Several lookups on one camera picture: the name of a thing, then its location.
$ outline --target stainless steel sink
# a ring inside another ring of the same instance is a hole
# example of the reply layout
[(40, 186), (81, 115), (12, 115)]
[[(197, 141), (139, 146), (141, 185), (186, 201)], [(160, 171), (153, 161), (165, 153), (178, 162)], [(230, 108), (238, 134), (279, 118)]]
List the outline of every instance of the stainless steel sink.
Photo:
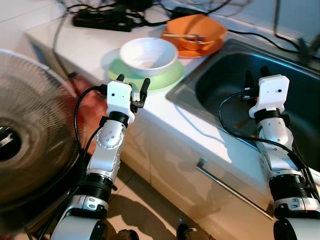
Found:
[[(309, 167), (320, 172), (320, 75), (312, 68), (241, 41), (230, 39), (216, 55), (207, 58), (198, 68), (172, 89), (167, 98), (194, 115), (221, 128), (218, 107), (229, 95), (243, 90), (246, 71), (251, 71), (255, 84), (262, 77), (261, 68), (271, 75), (289, 78), (285, 113), (297, 146)], [(242, 135), (256, 134), (256, 123), (250, 119), (247, 102), (234, 98), (222, 110), (226, 125)]]

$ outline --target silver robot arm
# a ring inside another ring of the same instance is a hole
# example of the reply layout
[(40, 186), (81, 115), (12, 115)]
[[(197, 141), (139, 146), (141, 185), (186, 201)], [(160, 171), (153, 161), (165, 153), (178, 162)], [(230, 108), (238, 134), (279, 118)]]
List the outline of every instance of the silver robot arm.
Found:
[[(281, 115), (288, 88), (289, 79), (285, 76), (260, 78), (257, 103), (249, 110), (249, 115), (257, 123), (260, 139), (279, 143), (292, 151), (293, 133)], [(274, 200), (274, 216), (278, 219), (273, 227), (274, 239), (319, 240), (320, 202), (312, 176), (306, 176), (306, 171), (281, 147), (259, 141), (256, 145)]]
[(96, 134), (96, 148), (84, 179), (58, 221), (52, 240), (101, 240), (107, 227), (103, 220), (108, 200), (120, 166), (120, 153), (128, 124), (143, 108), (150, 79), (140, 91), (140, 101), (132, 100), (132, 87), (123, 83), (124, 76), (107, 85), (108, 119)]

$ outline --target white wall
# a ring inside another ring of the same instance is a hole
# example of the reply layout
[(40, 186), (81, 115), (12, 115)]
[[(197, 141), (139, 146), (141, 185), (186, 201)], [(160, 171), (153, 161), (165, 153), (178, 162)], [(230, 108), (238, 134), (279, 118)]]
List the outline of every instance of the white wall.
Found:
[(0, 0), (0, 48), (36, 59), (24, 31), (60, 17), (57, 0)]
[[(208, 0), (189, 1), (208, 2)], [(188, 2), (188, 0), (163, 0), (163, 3), (171, 8), (174, 5), (180, 5), (180, 2)], [(225, 0), (214, 0), (214, 2), (211, 8), (219, 6)], [(238, 14), (230, 18), (256, 27), (273, 29), (276, 0), (232, 0), (232, 2), (249, 2), (249, 4), (242, 9), (240, 6), (226, 5), (218, 13), (230, 15), (239, 10)], [(209, 6), (199, 5), (199, 8), (208, 9)], [(317, 34), (320, 34), (320, 0), (281, 0), (278, 32), (295, 39), (303, 37), (310, 43)]]

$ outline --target cabinet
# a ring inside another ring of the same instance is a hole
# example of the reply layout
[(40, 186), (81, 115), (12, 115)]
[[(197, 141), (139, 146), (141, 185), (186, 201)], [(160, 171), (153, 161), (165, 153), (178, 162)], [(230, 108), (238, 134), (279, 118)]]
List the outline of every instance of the cabinet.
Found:
[(269, 199), (183, 143), (163, 128), (149, 128), (150, 182), (170, 202), (217, 240), (273, 240), (273, 219), (240, 200), (196, 169), (207, 159), (208, 169), (254, 203), (267, 209)]
[(125, 147), (120, 156), (122, 161), (148, 183), (150, 183), (149, 148), (152, 140), (149, 126), (149, 120), (139, 113), (135, 115), (134, 122), (126, 129)]

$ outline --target kitchen counter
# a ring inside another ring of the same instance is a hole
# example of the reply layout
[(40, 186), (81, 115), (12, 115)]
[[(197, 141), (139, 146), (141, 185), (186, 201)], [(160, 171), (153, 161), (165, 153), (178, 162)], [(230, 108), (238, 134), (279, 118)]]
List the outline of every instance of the kitchen counter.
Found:
[[(167, 19), (162, 9), (156, 6), (146, 12), (146, 18), (150, 22), (160, 22)], [(234, 28), (238, 22), (235, 20), (231, 22), (230, 19), (222, 16), (217, 16), (217, 18), (227, 27), (232, 25)], [(26, 35), (33, 44), (40, 48), (52, 49), (54, 34), (59, 22), (60, 20), (57, 19), (30, 29)], [(133, 29), (132, 32), (118, 32), (81, 28), (72, 26), (71, 18), (68, 17), (61, 29), (57, 53), (71, 69), (93, 84), (100, 85), (109, 81), (107, 77), (109, 66), (118, 56), (119, 49), (124, 43), (137, 38), (159, 37), (163, 29), (163, 26), (145, 26)], [(268, 30), (265, 30), (265, 35), (272, 37)], [(225, 39), (230, 38), (236, 38), (257, 47), (262, 46), (270, 52), (279, 54), (275, 47), (254, 37), (253, 40), (250, 40), (228, 33)], [(282, 52), (281, 55), (289, 56), (285, 52)], [(188, 75), (205, 60), (205, 57), (179, 58), (179, 60), (185, 66), (185, 75)], [(138, 114), (172, 132), (181, 141), (192, 146), (208, 159), (216, 161), (215, 164), (220, 165), (230, 174), (272, 199), (260, 168), (260, 153), (255, 148), (167, 100), (166, 94), (170, 90), (150, 94), (144, 109), (140, 110)], [(315, 180), (320, 182), (320, 174), (316, 171), (312, 171), (312, 173)]]

